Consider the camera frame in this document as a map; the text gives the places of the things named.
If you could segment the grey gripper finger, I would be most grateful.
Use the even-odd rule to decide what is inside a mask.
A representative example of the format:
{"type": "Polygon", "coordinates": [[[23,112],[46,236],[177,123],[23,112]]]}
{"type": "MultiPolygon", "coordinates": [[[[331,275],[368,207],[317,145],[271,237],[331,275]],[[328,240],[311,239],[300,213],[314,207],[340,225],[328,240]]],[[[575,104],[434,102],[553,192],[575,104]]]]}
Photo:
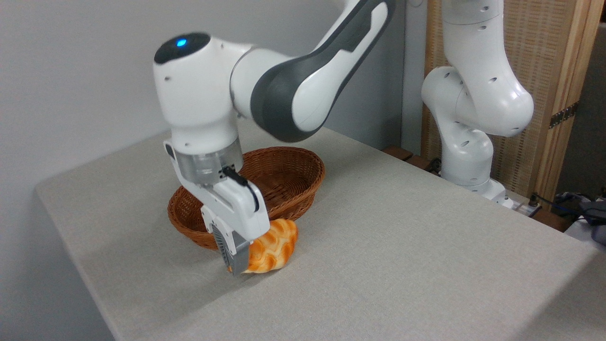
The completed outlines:
{"type": "Polygon", "coordinates": [[[248,269],[251,242],[234,231],[207,206],[201,207],[206,230],[212,233],[228,270],[238,276],[248,269]]]}

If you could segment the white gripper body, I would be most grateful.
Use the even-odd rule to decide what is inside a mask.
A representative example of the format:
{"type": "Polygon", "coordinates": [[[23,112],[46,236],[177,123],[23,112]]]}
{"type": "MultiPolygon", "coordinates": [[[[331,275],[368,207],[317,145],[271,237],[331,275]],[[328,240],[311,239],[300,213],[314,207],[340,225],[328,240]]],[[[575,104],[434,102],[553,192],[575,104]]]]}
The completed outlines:
{"type": "Polygon", "coordinates": [[[239,140],[214,153],[184,154],[171,140],[164,147],[181,185],[248,241],[264,235],[270,223],[259,188],[238,174],[244,165],[239,140]]]}

